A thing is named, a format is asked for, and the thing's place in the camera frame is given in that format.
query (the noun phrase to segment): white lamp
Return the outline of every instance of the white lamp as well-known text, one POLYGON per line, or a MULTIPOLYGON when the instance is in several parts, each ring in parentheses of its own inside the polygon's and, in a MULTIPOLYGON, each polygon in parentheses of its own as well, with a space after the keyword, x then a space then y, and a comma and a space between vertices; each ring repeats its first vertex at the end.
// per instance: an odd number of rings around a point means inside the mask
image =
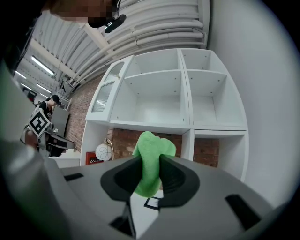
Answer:
POLYGON ((97 146, 95 151, 97 159, 101 161, 113 160, 113 144, 109 139, 104 139, 104 142, 97 146))

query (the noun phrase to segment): cabinet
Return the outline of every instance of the cabinet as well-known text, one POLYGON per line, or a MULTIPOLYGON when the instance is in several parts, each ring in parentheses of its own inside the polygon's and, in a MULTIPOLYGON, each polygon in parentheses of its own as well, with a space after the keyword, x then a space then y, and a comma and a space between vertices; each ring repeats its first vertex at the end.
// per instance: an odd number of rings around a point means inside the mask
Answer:
POLYGON ((191 161, 195 138, 220 139, 219 167, 245 177, 248 127, 243 103, 213 51, 168 49, 115 62, 100 82, 86 120, 82 159, 102 143, 108 127, 176 133, 183 135, 181 157, 191 161))

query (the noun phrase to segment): white pipe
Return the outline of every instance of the white pipe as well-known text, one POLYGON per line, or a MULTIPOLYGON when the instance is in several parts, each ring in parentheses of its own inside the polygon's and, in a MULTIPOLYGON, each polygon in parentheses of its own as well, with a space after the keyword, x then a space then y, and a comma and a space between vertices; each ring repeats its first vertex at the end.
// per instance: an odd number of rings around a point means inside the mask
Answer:
POLYGON ((147 28, 143 28, 140 30, 133 31, 132 33, 129 33, 123 37, 120 37, 118 40, 112 42, 108 46, 102 48, 98 53, 96 53, 93 57, 91 57, 75 74, 73 77, 76 78, 89 64, 91 64, 93 61, 95 61, 97 58, 101 57, 107 50, 110 50, 114 48, 115 46, 122 44, 124 41, 129 40, 130 38, 137 37, 139 35, 156 31, 156 30, 162 30, 162 29, 168 29, 168 28, 202 28, 203 23, 202 22, 171 22, 171 23, 162 23, 157 24, 153 26, 149 26, 147 28))
MULTIPOLYGON (((105 63, 110 58, 112 58, 112 57, 118 55, 119 53, 124 52, 124 51, 126 51, 126 50, 128 50, 130 48, 133 48, 135 46, 139 47, 139 46, 141 46, 143 44, 147 44, 147 43, 151 43, 151 42, 156 42, 156 41, 161 41, 161 40, 165 40, 165 39, 169 39, 169 38, 203 38, 203 34, 200 33, 200 32, 199 33, 193 33, 193 32, 185 32, 185 33, 175 32, 175 33, 166 33, 166 34, 156 35, 156 36, 144 38, 142 40, 137 40, 137 41, 132 42, 130 44, 127 44, 124 47, 121 47, 121 48, 117 49, 116 51, 110 53, 109 55, 105 56, 104 58, 102 58, 99 62, 97 62, 94 66, 90 67, 89 69, 93 70, 94 68, 96 68, 100 64, 105 63)), ((83 74, 81 74, 81 76, 78 78, 77 81, 81 81, 83 78, 85 78, 85 76, 89 73, 89 71, 87 70, 86 72, 83 73, 83 74)))
POLYGON ((69 109, 69 106, 71 104, 72 99, 70 99, 69 103, 67 104, 67 110, 69 109))
POLYGON ((121 29, 118 29, 118 31, 113 31, 112 33, 114 34, 108 34, 105 36, 107 41, 110 41, 112 38, 115 38, 116 36, 122 34, 125 31, 131 30, 132 28, 135 28, 136 26, 140 26, 143 24, 147 24, 147 23, 151 23, 151 22, 156 22, 156 21, 161 21, 161 20, 167 20, 167 19, 178 19, 178 18, 189 18, 189 19, 195 19, 198 18, 199 16, 197 14, 195 15, 185 15, 185 14, 181 14, 179 13, 175 13, 173 15, 170 16, 160 16, 160 17, 156 17, 156 18, 151 18, 151 19, 147 19, 141 22, 129 22, 128 24, 126 24, 125 26, 122 25, 121 29))
POLYGON ((140 0, 123 0, 120 4, 120 10, 125 7, 128 7, 129 5, 135 4, 138 1, 140 0))
POLYGON ((125 14, 127 17, 130 17, 131 15, 135 15, 141 12, 145 12, 147 10, 151 10, 153 8, 163 8, 163 7, 169 7, 169 6, 198 6, 197 2, 169 2, 169 3, 158 3, 158 4, 149 4, 147 6, 143 6, 138 8, 137 10, 129 9, 128 13, 126 11, 122 11, 122 14, 125 14))
POLYGON ((164 34, 164 33, 170 33, 170 32, 192 32, 192 29, 191 28, 163 29, 163 30, 158 30, 158 31, 149 32, 149 33, 145 33, 143 35, 140 35, 139 39, 150 37, 150 36, 153 36, 153 35, 160 35, 160 34, 164 34))
MULTIPOLYGON (((147 50, 151 50, 151 49, 155 49, 158 47, 169 47, 169 46, 180 46, 180 45, 204 45, 204 43, 202 42, 179 42, 179 43, 165 43, 165 44, 157 44, 157 45, 152 45, 152 46, 148 46, 148 47, 144 47, 143 49, 138 49, 135 50, 133 52, 127 53, 125 55, 122 55, 121 57, 118 57, 117 59, 114 59, 104 65, 102 65, 101 67, 97 68, 96 70, 94 70, 93 72, 89 73, 86 77, 88 78, 89 76, 91 76, 92 74, 96 73, 97 71, 103 69, 104 67, 107 67, 109 65, 111 65, 112 63, 119 61, 120 59, 123 59, 125 57, 131 56, 131 55, 135 55, 137 53, 143 52, 143 51, 147 51, 147 50)), ((75 88, 78 84, 80 84, 82 81, 84 81, 84 79, 81 79, 80 82, 78 82, 73 88, 75 88)))

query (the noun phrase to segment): fluorescent light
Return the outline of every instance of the fluorescent light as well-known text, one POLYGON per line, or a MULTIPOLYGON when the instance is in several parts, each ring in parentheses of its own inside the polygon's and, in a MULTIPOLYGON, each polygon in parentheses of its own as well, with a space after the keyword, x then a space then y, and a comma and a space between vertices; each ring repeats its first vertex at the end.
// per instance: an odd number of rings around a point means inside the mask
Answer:
POLYGON ((27 87, 25 84, 21 83, 25 88, 28 88, 29 90, 32 90, 30 87, 27 87))
POLYGON ((20 75, 21 77, 23 77, 23 78, 25 78, 26 79, 26 77, 24 76, 24 75, 22 75, 22 74, 20 74, 18 71, 15 71, 18 75, 20 75))
POLYGON ((38 87, 40 87, 41 89, 44 89, 45 91, 47 91, 47 92, 51 93, 51 92, 50 92, 48 89, 46 89, 46 88, 42 87, 41 85, 38 85, 38 84, 37 84, 37 86, 38 86, 38 87))
POLYGON ((43 63, 41 63, 39 60, 37 60, 34 56, 31 56, 31 59, 38 64, 41 68, 43 68, 44 70, 46 70, 50 75, 54 75, 54 72, 52 70, 50 70, 49 68, 47 68, 43 63))
POLYGON ((42 96, 43 96, 43 97, 45 97, 45 98, 48 98, 48 97, 47 97, 47 96, 45 96, 44 94, 41 94, 41 93, 40 93, 40 95, 42 95, 42 96))

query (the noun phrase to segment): brick wall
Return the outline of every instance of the brick wall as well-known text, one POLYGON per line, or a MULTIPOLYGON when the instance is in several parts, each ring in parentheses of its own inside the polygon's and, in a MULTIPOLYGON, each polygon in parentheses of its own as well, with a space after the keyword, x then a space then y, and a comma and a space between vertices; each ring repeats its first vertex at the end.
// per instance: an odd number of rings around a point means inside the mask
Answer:
MULTIPOLYGON (((109 129, 107 138, 112 141, 115 159, 132 155, 141 131, 125 130, 119 128, 109 129)), ((160 138, 170 140, 176 146, 176 155, 180 157, 182 135, 153 133, 160 138)), ((194 161, 205 165, 217 167, 219 156, 218 139, 195 139, 194 161)))
POLYGON ((85 116, 101 79, 102 76, 89 81, 69 97, 72 102, 69 107, 70 116, 67 123, 66 138, 76 143, 78 151, 81 151, 85 116))
MULTIPOLYGON (((72 99, 69 111, 70 116, 66 129, 66 138, 76 143, 76 149, 81 151, 83 131, 85 127, 85 116, 90 106, 94 93, 102 79, 96 78, 80 89, 76 90, 70 98, 72 99)), ((115 159, 132 155, 136 142, 141 135, 140 131, 113 128, 109 129, 107 138, 112 140, 115 159)), ((161 138, 169 139, 176 146, 176 156, 180 157, 182 135, 153 133, 161 138)), ((219 140, 218 139, 195 139, 194 161, 210 166, 218 166, 219 140)))

